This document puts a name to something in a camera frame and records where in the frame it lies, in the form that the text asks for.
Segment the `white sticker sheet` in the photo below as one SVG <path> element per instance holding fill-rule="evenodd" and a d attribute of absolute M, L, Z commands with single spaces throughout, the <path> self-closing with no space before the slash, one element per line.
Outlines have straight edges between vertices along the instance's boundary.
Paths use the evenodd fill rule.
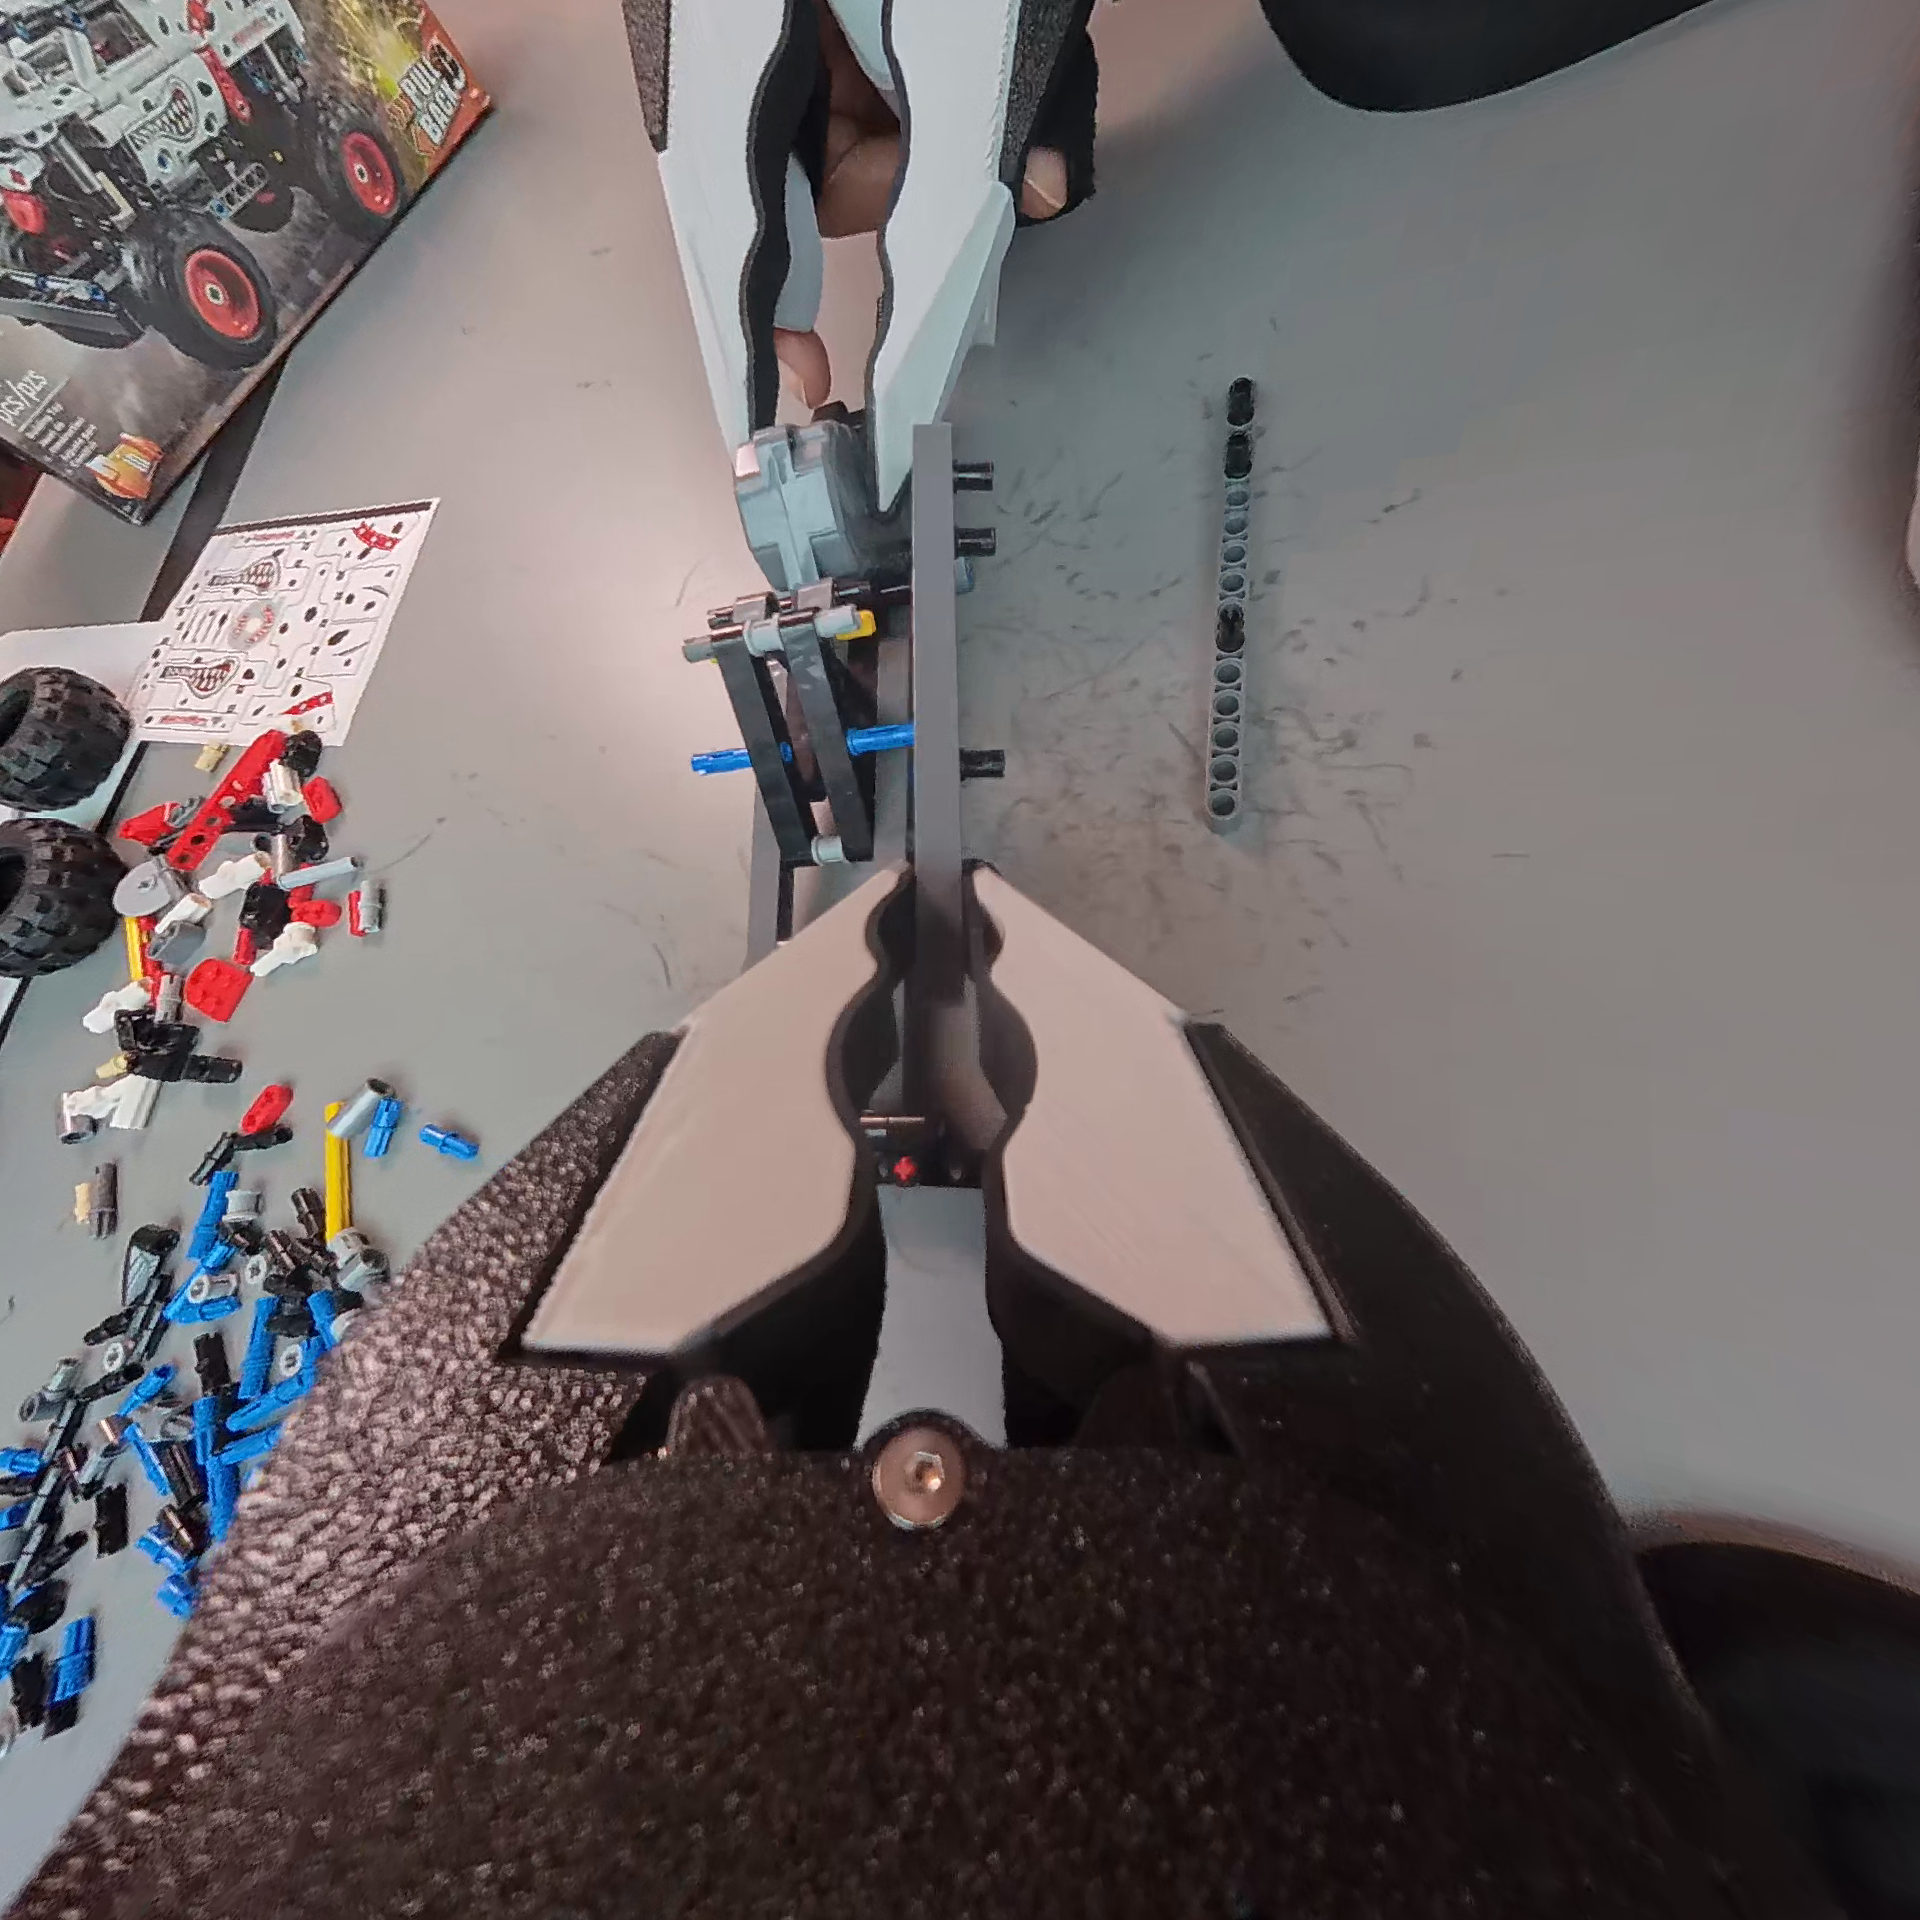
<path fill-rule="evenodd" d="M 375 675 L 440 500 L 216 529 L 135 675 L 140 742 L 338 744 Z"/>

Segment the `toy truck box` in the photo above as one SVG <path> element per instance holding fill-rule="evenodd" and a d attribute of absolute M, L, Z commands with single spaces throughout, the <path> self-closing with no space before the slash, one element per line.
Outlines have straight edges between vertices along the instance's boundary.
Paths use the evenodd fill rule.
<path fill-rule="evenodd" d="M 431 5 L 6 5 L 6 449 L 148 521 L 490 110 Z"/>

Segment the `black toy tyre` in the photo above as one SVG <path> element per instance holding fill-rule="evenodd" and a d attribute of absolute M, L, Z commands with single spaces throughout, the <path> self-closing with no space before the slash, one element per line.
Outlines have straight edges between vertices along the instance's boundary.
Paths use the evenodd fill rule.
<path fill-rule="evenodd" d="M 2 805 L 63 812 L 86 803 L 121 761 L 132 715 L 97 678 L 32 665 L 2 680 Z"/>
<path fill-rule="evenodd" d="M 127 867 L 94 829 L 20 819 L 2 825 L 2 979 L 75 967 L 120 934 L 112 896 Z"/>

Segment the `pile of blue black toy pins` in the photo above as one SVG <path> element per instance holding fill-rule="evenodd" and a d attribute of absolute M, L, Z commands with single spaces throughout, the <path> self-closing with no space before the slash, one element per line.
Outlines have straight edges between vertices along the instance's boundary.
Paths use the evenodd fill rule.
<path fill-rule="evenodd" d="M 410 1110 L 385 1080 L 324 1105 L 319 1185 L 272 1221 L 250 1159 L 295 1136 L 294 1091 L 270 1086 L 191 1177 L 186 1230 L 132 1227 L 118 1308 L 6 1416 L 6 1744 L 70 1732 L 94 1684 L 102 1617 L 75 1599 L 75 1564 L 142 1553 L 156 1599 L 193 1617 L 212 1547 L 242 1489 L 312 1393 L 320 1360 L 396 1272 L 352 1217 L 358 1163 L 385 1160 Z"/>

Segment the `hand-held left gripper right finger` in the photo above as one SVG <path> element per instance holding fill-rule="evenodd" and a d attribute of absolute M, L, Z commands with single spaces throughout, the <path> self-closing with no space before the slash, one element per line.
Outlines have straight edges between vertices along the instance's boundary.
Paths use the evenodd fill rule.
<path fill-rule="evenodd" d="M 1188 1015 L 974 867 L 992 1318 L 1020 1358 L 1332 1336 Z"/>

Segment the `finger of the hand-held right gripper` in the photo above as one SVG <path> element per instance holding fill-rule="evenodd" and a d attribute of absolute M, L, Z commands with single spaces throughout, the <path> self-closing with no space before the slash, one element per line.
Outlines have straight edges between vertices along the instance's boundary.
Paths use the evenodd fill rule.
<path fill-rule="evenodd" d="M 876 41 L 902 126 L 866 372 L 872 491 L 883 512 L 907 484 L 918 430 L 945 416 L 1016 233 L 1003 142 L 1018 38 L 1018 1 L 880 7 Z"/>
<path fill-rule="evenodd" d="M 816 5 L 662 7 L 664 198 L 728 449 L 778 421 L 778 331 L 819 320 L 824 133 Z"/>

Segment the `pile of red white toy parts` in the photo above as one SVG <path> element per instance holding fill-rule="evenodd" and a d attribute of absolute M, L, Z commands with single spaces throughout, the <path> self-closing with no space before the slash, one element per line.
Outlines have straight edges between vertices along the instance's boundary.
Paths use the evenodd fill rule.
<path fill-rule="evenodd" d="M 332 845 L 345 805 L 315 735 L 270 728 L 207 757 L 207 796 L 112 827 L 129 869 L 106 947 L 124 943 L 127 980 L 83 1019 L 112 1051 L 59 1095 L 63 1144 L 146 1129 L 167 1088 L 233 1084 L 242 1064 L 211 1049 L 211 1028 L 228 1025 L 254 987 L 319 958 L 332 932 L 368 943 L 387 925 L 387 883 Z"/>

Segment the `grey toy beam with pins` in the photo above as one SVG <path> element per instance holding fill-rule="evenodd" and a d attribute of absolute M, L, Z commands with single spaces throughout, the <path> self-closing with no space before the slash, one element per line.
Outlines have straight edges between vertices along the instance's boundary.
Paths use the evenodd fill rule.
<path fill-rule="evenodd" d="M 1216 608 L 1208 675 L 1206 812 L 1215 831 L 1244 813 L 1244 753 L 1251 727 L 1247 632 L 1257 449 L 1257 381 L 1238 375 L 1224 398 L 1220 523 L 1216 541 Z"/>
<path fill-rule="evenodd" d="M 962 737 L 959 697 L 959 547 L 954 430 L 929 422 L 912 440 L 911 691 L 918 742 L 911 771 L 914 958 L 904 984 L 904 1097 L 929 1131 L 924 1184 L 978 1189 L 1000 1105 L 978 1067 L 969 999 Z"/>

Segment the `grey desk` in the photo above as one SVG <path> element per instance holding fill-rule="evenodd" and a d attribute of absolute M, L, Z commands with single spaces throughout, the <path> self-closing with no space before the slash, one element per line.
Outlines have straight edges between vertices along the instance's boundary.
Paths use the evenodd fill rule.
<path fill-rule="evenodd" d="M 617 5 L 448 5 L 494 112 L 291 355 L 226 517 L 435 495 L 351 741 L 390 887 L 240 1088 L 59 1142 L 118 950 L 6 1040 L 6 1407 L 254 1088 L 396 1261 L 751 942 L 682 661 L 753 588 Z M 1097 192 L 952 404 L 968 845 L 1224 1021 L 1463 1254 L 1652 1520 L 1915 1569 L 1915 5 L 1715 5 L 1353 112 L 1257 5 L 1105 5 Z M 1226 390 L 1257 384 L 1244 813 L 1206 812 Z"/>

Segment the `grey and black toy assembly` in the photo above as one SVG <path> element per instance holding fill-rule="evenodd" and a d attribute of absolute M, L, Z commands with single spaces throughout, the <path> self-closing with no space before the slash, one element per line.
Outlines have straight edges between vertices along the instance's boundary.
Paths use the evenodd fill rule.
<path fill-rule="evenodd" d="M 714 665 L 737 744 L 695 777 L 756 790 L 748 963 L 793 927 L 796 878 L 874 859 L 880 761 L 914 744 L 880 715 L 880 646 L 906 635 L 911 532 L 874 508 L 851 416 L 759 432 L 737 452 L 737 508 L 766 588 L 710 612 L 684 644 Z"/>

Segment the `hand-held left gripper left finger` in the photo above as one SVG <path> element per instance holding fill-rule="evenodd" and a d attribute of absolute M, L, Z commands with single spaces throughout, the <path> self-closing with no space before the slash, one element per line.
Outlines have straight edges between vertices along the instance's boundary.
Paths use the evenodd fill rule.
<path fill-rule="evenodd" d="M 906 864 L 710 997 L 534 1308 L 537 1355 L 667 1358 L 848 1245 L 874 1200 L 860 1118 L 902 1057 Z"/>

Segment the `person's right hand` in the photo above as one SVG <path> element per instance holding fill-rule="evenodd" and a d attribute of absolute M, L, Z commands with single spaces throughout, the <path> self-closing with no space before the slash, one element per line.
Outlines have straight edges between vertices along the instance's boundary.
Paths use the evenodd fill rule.
<path fill-rule="evenodd" d="M 883 5 L 816 7 L 825 119 L 822 157 L 806 171 L 811 213 L 800 215 L 796 272 L 783 292 L 775 355 L 783 416 L 815 417 L 833 395 L 830 349 L 819 331 L 825 297 L 825 247 L 874 233 L 895 193 L 902 163 L 896 94 L 880 72 Z"/>

